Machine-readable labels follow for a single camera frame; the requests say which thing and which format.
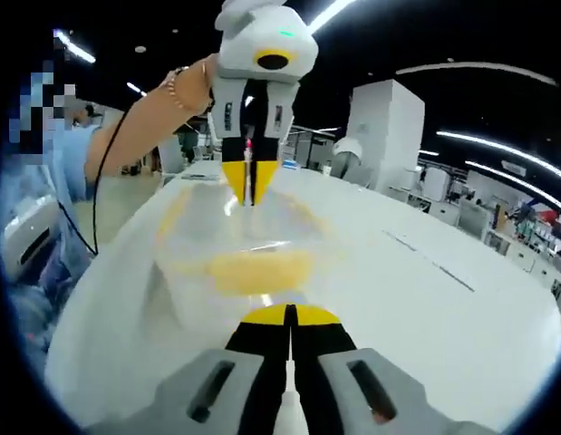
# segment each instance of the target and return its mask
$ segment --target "black cable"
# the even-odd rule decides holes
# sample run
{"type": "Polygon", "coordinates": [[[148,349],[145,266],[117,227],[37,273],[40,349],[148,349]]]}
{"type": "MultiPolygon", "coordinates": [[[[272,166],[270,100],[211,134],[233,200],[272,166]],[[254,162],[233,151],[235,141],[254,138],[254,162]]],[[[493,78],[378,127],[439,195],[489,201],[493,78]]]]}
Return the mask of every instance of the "black cable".
{"type": "Polygon", "coordinates": [[[92,193],[92,241],[94,243],[95,255],[99,254],[99,243],[97,242],[97,191],[99,190],[99,184],[101,182],[102,168],[105,164],[105,160],[107,159],[107,156],[109,155],[109,151],[111,150],[111,145],[115,141],[115,137],[117,137],[117,133],[119,132],[119,129],[123,124],[123,121],[125,121],[125,117],[127,116],[127,113],[129,113],[130,109],[131,108],[126,110],[121,116],[121,119],[119,120],[119,124],[117,124],[117,128],[115,129],[115,132],[111,136],[111,140],[109,140],[109,145],[107,145],[107,150],[105,150],[105,153],[102,155],[101,164],[99,165],[99,170],[97,171],[97,178],[95,179],[95,185],[92,193]]]}
{"type": "Polygon", "coordinates": [[[73,229],[73,231],[76,233],[76,235],[79,237],[79,239],[84,243],[84,245],[87,247],[87,249],[89,249],[89,251],[91,252],[91,254],[93,254],[94,256],[97,255],[97,253],[94,251],[94,249],[91,247],[91,245],[89,245],[87,243],[87,241],[84,239],[84,237],[81,234],[81,231],[79,231],[79,228],[77,228],[76,225],[74,225],[73,220],[71,219],[71,217],[69,216],[69,213],[66,211],[66,208],[64,208],[63,204],[61,204],[61,202],[59,201],[59,208],[63,211],[66,220],[69,221],[69,225],[71,225],[71,228],[73,229]]]}

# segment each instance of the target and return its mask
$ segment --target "human arm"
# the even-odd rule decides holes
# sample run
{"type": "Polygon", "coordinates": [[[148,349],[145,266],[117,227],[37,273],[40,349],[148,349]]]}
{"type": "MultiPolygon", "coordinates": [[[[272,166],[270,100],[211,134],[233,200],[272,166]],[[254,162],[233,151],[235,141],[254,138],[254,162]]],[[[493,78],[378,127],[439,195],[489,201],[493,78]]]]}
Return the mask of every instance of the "human arm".
{"type": "MultiPolygon", "coordinates": [[[[209,89],[215,63],[216,56],[212,54],[194,63],[176,77],[176,97],[184,104],[184,109],[177,106],[176,98],[169,94],[166,86],[154,89],[135,102],[119,128],[104,162],[103,174],[112,174],[117,168],[132,164],[153,150],[192,116],[205,111],[209,104],[209,89]]],[[[95,181],[102,157],[118,124],[119,120],[92,134],[84,164],[87,181],[95,181]]]]}

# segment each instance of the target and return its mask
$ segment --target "black ceiling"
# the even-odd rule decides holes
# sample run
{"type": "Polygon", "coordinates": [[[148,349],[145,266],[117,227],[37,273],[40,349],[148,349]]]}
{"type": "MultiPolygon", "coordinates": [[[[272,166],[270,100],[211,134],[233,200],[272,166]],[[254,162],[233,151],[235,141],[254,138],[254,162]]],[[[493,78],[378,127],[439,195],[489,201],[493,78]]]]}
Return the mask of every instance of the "black ceiling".
{"type": "MultiPolygon", "coordinates": [[[[333,0],[288,0],[310,23],[333,0]]],[[[127,108],[169,69],[216,52],[213,23],[220,2],[194,2],[193,12],[139,13],[138,20],[91,27],[64,25],[95,64],[72,62],[77,92],[87,100],[127,108]],[[135,53],[144,45],[146,53],[135,53]]],[[[528,150],[561,168],[561,3],[498,0],[357,0],[321,28],[314,70],[302,80],[295,123],[346,128],[355,86],[396,78],[426,103],[424,149],[463,166],[475,160],[501,169],[503,155],[435,135],[466,132],[528,150]],[[552,86],[511,72],[452,69],[395,71],[431,63],[504,63],[544,74],[552,86]]],[[[561,199],[561,180],[528,167],[530,182],[561,199]]]]}

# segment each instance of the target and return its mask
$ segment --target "blue shirt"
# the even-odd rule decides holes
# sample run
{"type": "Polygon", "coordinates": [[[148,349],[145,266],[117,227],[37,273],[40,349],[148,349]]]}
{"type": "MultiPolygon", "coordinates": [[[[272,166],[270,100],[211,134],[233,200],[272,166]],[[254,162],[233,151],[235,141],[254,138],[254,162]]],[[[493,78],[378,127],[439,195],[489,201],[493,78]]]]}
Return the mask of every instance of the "blue shirt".
{"type": "MultiPolygon", "coordinates": [[[[42,156],[11,155],[4,159],[0,179],[0,241],[5,226],[16,215],[17,205],[25,198],[55,196],[77,226],[73,202],[92,196],[84,164],[92,133],[98,126],[69,129],[63,120],[53,120],[53,126],[44,134],[42,156]]],[[[36,278],[30,282],[27,278],[10,280],[8,288],[20,332],[39,371],[44,367],[44,354],[58,315],[91,260],[89,251],[61,210],[57,223],[52,247],[44,261],[33,266],[40,268],[31,274],[36,278]]]]}

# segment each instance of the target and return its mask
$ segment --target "bracelet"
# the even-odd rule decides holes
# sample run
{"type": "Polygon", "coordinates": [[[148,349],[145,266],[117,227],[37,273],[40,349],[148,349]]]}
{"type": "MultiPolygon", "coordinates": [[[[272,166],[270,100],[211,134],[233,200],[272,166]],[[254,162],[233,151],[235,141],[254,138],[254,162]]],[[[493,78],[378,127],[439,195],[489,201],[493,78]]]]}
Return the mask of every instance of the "bracelet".
{"type": "MultiPolygon", "coordinates": [[[[165,78],[165,80],[161,83],[160,86],[166,86],[168,88],[169,95],[171,95],[171,98],[175,102],[175,105],[178,106],[178,108],[193,112],[195,110],[191,109],[190,107],[186,106],[183,102],[181,102],[181,100],[178,98],[178,95],[175,93],[175,79],[177,79],[178,75],[186,71],[188,68],[189,68],[188,66],[179,66],[175,70],[170,71],[168,73],[168,76],[165,78]]],[[[205,62],[201,63],[201,69],[203,72],[204,79],[206,79],[205,62]]]]}

